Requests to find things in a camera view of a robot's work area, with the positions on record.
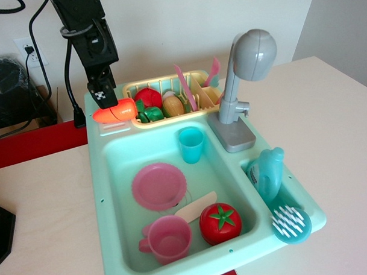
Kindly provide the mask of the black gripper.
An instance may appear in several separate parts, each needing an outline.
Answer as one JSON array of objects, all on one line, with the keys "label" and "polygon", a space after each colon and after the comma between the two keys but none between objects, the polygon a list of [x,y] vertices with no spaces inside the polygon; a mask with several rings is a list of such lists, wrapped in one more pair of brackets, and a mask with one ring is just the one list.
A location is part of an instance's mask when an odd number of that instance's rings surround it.
[{"label": "black gripper", "polygon": [[82,30],[66,31],[87,75],[87,88],[100,109],[109,109],[118,104],[114,92],[115,81],[110,65],[118,61],[118,54],[110,29],[104,18],[93,19]]}]

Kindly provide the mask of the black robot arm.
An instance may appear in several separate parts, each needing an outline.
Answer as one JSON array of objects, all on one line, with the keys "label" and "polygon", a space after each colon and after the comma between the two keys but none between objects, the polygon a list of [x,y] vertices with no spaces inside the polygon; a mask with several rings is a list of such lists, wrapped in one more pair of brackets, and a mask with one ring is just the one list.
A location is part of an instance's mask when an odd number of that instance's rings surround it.
[{"label": "black robot arm", "polygon": [[50,0],[60,17],[60,33],[71,41],[85,70],[87,88],[101,109],[118,104],[110,65],[119,60],[100,0]]}]

